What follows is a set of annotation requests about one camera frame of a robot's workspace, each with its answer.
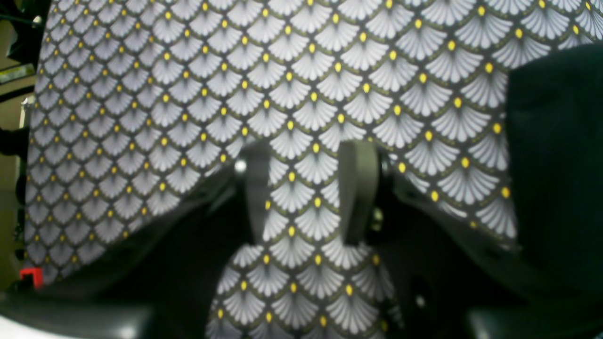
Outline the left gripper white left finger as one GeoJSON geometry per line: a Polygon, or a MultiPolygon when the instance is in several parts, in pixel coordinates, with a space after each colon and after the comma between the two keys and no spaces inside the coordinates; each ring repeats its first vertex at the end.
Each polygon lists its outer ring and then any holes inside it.
{"type": "Polygon", "coordinates": [[[270,147],[249,144],[166,214],[45,287],[1,294],[3,339],[200,339],[224,268],[262,241],[270,147]]]}

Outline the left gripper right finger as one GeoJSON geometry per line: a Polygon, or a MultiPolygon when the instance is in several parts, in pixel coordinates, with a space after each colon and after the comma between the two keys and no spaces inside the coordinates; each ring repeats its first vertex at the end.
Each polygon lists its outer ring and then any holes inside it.
{"type": "Polygon", "coordinates": [[[339,147],[341,236],[390,275],[401,339],[594,339],[602,298],[562,283],[521,249],[440,208],[367,141],[339,147]]]}

